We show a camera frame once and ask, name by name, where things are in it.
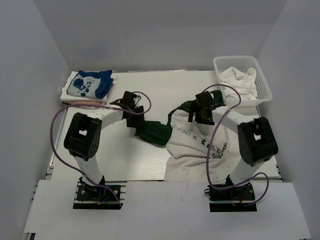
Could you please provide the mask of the pink shirt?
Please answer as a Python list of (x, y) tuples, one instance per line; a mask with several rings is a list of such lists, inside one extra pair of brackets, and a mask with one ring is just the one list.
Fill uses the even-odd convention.
[(106, 103), (101, 101), (85, 101), (85, 100), (73, 100), (73, 101), (64, 101), (66, 105), (90, 105), (94, 107), (104, 106)]

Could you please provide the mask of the white green Charlie Brown shirt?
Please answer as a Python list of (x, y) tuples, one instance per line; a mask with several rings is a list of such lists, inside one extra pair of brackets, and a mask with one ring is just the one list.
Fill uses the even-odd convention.
[(188, 122), (192, 101), (185, 101), (168, 114), (166, 124), (145, 121), (135, 130), (141, 140), (164, 147), (170, 153), (166, 162), (164, 180), (167, 182), (206, 182), (206, 163), (210, 180), (224, 183), (241, 158), (238, 136), (228, 128), (219, 126), (207, 158), (208, 144), (214, 125)]

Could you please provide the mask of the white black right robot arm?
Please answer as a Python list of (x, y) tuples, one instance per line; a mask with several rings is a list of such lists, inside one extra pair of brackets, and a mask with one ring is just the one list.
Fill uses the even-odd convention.
[(243, 186), (255, 177), (260, 166), (279, 152), (277, 141), (266, 117), (252, 118), (231, 110), (224, 104), (199, 105), (194, 100), (191, 103), (188, 121), (215, 125), (208, 144), (207, 159), (210, 158), (211, 145), (218, 127), (224, 126), (237, 134), (240, 160), (226, 178), (224, 186), (212, 184), (209, 163), (206, 163), (209, 185), (215, 190), (225, 190), (226, 195), (233, 200), (243, 195)]

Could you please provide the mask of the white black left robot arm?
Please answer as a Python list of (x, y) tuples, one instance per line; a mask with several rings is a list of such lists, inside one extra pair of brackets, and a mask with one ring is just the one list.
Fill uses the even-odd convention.
[(64, 148), (76, 160), (81, 171), (81, 180), (89, 185), (88, 193), (99, 200), (105, 196), (105, 180), (97, 163), (96, 153), (99, 149), (101, 132), (109, 125), (126, 120), (129, 128), (138, 127), (145, 121), (144, 107), (110, 109), (99, 108), (90, 114), (77, 112), (72, 117), (64, 139)]

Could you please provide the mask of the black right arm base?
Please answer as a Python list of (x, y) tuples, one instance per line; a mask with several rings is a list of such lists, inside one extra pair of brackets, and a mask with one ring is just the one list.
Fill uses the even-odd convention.
[(210, 185), (204, 190), (209, 198), (209, 209), (211, 213), (236, 213), (256, 212), (255, 193), (252, 184), (226, 189), (216, 190)]

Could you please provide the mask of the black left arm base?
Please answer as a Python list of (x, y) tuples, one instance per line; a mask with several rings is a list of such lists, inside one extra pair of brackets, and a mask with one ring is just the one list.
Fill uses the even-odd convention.
[[(127, 182), (106, 182), (121, 204), (125, 201)], [(115, 196), (106, 189), (94, 192), (84, 187), (80, 182), (77, 183), (75, 190), (73, 209), (75, 210), (120, 210)]]

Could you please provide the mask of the blue Mickey Mouse shirt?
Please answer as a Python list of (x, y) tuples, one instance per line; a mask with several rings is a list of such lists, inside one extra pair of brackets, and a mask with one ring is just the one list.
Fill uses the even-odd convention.
[(73, 97), (102, 100), (110, 91), (114, 79), (112, 70), (86, 72), (79, 70), (66, 92)]

